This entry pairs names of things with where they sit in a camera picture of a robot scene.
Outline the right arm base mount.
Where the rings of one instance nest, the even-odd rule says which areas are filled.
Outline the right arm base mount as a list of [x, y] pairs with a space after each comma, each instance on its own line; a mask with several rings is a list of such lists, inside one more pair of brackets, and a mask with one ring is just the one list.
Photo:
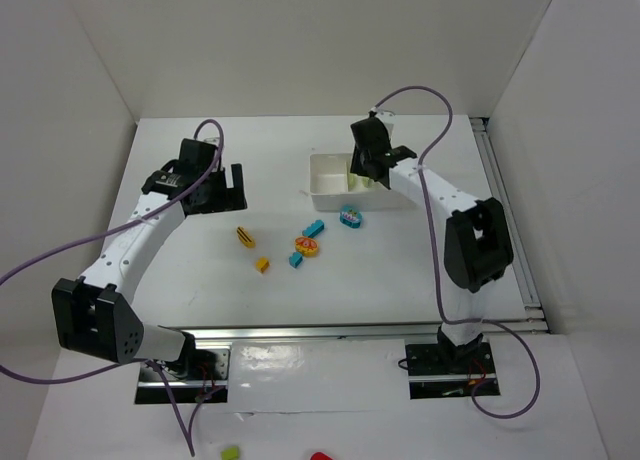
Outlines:
[[397, 366], [407, 374], [411, 400], [465, 398], [474, 389], [477, 397], [501, 395], [487, 339], [457, 360], [448, 359], [433, 335], [405, 339]]

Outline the small orange lego brick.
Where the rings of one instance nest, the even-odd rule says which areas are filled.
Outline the small orange lego brick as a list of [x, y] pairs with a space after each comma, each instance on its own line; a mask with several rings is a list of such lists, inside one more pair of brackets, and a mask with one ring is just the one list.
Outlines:
[[270, 267], [270, 261], [268, 258], [266, 257], [260, 257], [256, 264], [255, 264], [256, 270], [258, 272], [260, 272], [261, 274], [265, 273], [267, 271], [267, 269]]

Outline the orange butterfly lego brick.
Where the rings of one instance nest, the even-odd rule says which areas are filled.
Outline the orange butterfly lego brick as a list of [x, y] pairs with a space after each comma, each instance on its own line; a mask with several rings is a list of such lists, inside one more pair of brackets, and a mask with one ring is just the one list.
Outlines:
[[305, 258], [313, 258], [319, 254], [320, 247], [318, 242], [305, 236], [299, 236], [294, 240], [294, 248], [297, 253]]

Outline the teal frog lego brick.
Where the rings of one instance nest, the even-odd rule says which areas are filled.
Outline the teal frog lego brick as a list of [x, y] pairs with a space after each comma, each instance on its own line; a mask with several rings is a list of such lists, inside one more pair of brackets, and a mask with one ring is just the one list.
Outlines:
[[352, 228], [357, 229], [362, 225], [362, 214], [361, 212], [351, 206], [344, 206], [339, 213], [339, 221], [341, 224]]

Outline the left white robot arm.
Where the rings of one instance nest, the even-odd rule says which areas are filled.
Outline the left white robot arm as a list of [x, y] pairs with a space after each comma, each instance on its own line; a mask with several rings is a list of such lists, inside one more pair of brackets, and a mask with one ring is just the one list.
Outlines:
[[144, 323], [132, 307], [136, 290], [169, 236], [189, 216], [244, 210], [243, 167], [224, 168], [221, 149], [185, 139], [179, 156], [153, 172], [130, 217], [101, 256], [52, 290], [62, 348], [126, 364], [154, 360], [188, 369], [198, 356], [193, 335]]

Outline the lime green lego brick bottom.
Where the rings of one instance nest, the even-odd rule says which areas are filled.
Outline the lime green lego brick bottom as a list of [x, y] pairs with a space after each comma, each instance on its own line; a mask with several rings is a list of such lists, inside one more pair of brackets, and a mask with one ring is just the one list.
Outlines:
[[369, 189], [372, 187], [373, 183], [373, 180], [365, 176], [359, 176], [352, 173], [347, 175], [347, 185], [350, 191], [355, 191], [357, 189]]

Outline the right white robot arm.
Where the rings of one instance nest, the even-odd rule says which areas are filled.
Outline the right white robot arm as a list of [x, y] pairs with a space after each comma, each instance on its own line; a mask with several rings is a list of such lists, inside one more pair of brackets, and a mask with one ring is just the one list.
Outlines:
[[351, 172], [400, 193], [427, 212], [441, 341], [466, 348], [480, 341], [481, 322], [499, 293], [514, 253], [504, 208], [464, 192], [391, 145], [392, 124], [372, 114], [351, 125]]

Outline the yellow striped bee lego brick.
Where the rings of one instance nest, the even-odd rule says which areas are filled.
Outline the yellow striped bee lego brick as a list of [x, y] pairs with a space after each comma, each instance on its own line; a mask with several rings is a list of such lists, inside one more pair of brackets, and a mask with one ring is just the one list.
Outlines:
[[239, 241], [246, 248], [252, 249], [252, 248], [256, 247], [256, 241], [255, 241], [254, 237], [244, 227], [238, 226], [236, 228], [236, 234], [237, 234], [237, 237], [238, 237]]

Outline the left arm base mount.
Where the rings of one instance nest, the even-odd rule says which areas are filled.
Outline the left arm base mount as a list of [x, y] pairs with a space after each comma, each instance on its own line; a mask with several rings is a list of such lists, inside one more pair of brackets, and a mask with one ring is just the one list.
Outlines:
[[178, 372], [173, 364], [157, 361], [159, 373], [153, 367], [140, 367], [134, 403], [136, 405], [169, 404], [165, 377], [178, 404], [223, 404], [228, 401], [228, 375], [231, 348], [214, 345], [199, 350], [186, 370]]

